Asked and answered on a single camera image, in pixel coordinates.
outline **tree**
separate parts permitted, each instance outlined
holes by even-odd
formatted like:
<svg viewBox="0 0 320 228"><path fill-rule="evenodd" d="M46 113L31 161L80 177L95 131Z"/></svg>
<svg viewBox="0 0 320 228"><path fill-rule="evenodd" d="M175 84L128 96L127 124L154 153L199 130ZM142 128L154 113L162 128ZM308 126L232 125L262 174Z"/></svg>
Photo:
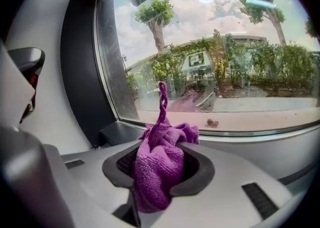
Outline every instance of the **tree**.
<svg viewBox="0 0 320 228"><path fill-rule="evenodd" d="M269 19L278 34L280 44L282 46L286 45L285 36L280 24L285 21L285 16L279 8L268 7L268 5L253 5L247 3L247 0L240 0L240 2L244 5L244 8L240 8L240 11L250 17L249 19L251 23L257 24L263 22L264 18Z"/></svg>
<svg viewBox="0 0 320 228"><path fill-rule="evenodd" d="M152 0L149 6L142 4L135 13L135 20L145 23L151 30L158 52L165 47L162 29L170 23L173 16L173 5L169 0Z"/></svg>
<svg viewBox="0 0 320 228"><path fill-rule="evenodd" d="M316 38L318 36L310 17L305 21L304 25L305 32L309 34L309 36L311 36L312 38Z"/></svg>

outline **glass pane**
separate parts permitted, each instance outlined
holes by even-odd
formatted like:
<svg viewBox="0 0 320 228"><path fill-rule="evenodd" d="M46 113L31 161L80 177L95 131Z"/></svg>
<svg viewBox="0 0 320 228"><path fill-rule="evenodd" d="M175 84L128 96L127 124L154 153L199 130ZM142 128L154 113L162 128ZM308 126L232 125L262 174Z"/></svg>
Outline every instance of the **glass pane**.
<svg viewBox="0 0 320 228"><path fill-rule="evenodd" d="M299 0L99 0L99 53L123 120L263 131L320 117L320 46Z"/></svg>

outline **purple towel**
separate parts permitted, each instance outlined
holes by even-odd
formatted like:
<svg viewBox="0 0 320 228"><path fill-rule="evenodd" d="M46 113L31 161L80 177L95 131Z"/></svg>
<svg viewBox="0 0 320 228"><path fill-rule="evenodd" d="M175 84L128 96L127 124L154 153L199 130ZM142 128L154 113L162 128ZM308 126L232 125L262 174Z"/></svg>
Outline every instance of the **purple towel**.
<svg viewBox="0 0 320 228"><path fill-rule="evenodd" d="M167 87L159 83L161 91L160 115L156 124L139 139L144 139L134 162L133 177L135 198L140 212L152 213L164 210L170 202L170 189L177 185L184 169L184 152L176 143L198 144L199 130L184 123L171 126L166 118L168 104Z"/></svg>

